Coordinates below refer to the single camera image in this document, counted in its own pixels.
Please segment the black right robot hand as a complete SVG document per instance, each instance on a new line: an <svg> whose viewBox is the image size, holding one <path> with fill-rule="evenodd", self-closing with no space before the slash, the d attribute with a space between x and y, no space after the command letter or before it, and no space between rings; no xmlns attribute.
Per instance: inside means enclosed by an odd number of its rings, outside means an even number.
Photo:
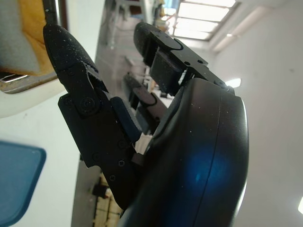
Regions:
<svg viewBox="0 0 303 227"><path fill-rule="evenodd" d="M249 133L243 100L178 39L140 22L134 44L169 107L130 75L127 101L63 27L47 24L50 62L67 94L58 106L87 167L101 168L120 227L230 227L245 193Z"/></svg>

